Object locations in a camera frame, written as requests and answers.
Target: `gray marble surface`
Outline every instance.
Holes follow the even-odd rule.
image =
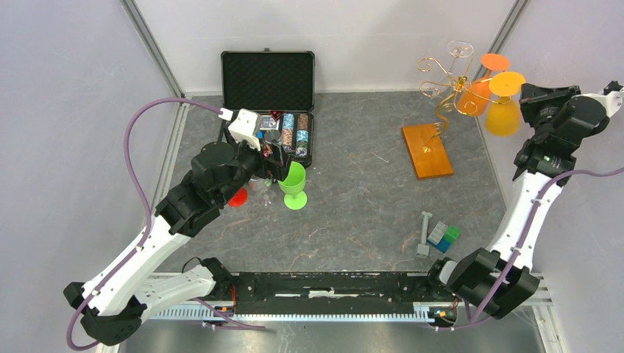
[[[219,97],[198,100],[220,106]],[[419,92],[316,95],[313,165],[308,204],[289,210],[283,193],[269,207],[249,201],[226,207],[213,223],[173,253],[159,271],[179,271],[193,256],[217,257],[230,271],[421,270],[436,259],[461,259],[491,240],[504,206],[477,123],[450,115],[442,135],[455,175],[417,180],[401,126],[436,121]],[[191,158],[214,141],[219,120],[192,107],[172,183]],[[431,248],[415,257],[421,211],[461,230],[446,255]]]

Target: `gray tool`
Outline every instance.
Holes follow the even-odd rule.
[[[422,228],[420,230],[420,243],[416,246],[417,257],[429,256],[429,245],[427,245],[427,231],[429,229],[429,218],[433,215],[429,212],[422,211]]]

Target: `black foam lining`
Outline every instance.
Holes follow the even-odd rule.
[[[225,51],[221,66],[227,109],[307,112],[313,108],[311,51]]]

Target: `orange wooden base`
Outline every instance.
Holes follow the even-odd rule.
[[[411,164],[414,165],[417,179],[448,177],[453,175],[453,167],[438,136],[430,144],[430,150],[425,151],[427,142],[438,130],[434,124],[404,126],[403,138],[408,147]]]

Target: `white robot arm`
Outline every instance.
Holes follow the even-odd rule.
[[[535,135],[525,142],[514,161],[518,168],[513,199],[494,239],[486,249],[459,262],[448,258],[437,261],[430,276],[479,306],[477,313],[485,311],[495,318],[507,315],[533,295],[539,284],[530,275],[533,251],[546,214],[569,179],[559,179],[560,175],[574,169],[572,153],[583,138],[606,128],[623,97],[624,87],[617,81],[610,82],[602,94],[581,94],[578,86],[523,85],[522,116],[535,129]]]
[[[228,122],[232,116],[233,112],[225,109],[219,115]],[[156,206],[147,237],[143,228],[102,273],[86,283],[72,282],[65,288],[63,293],[70,305],[76,309],[82,305],[81,323],[91,337],[115,345],[155,313],[207,296],[216,289],[214,273],[204,263],[175,277],[144,282],[171,253],[218,217],[219,209],[252,175],[271,175],[279,180],[286,177],[288,169],[281,150],[273,146],[270,157],[263,154],[257,138],[260,120],[259,114],[240,110],[227,126],[232,143],[204,146],[192,160],[192,170]]]

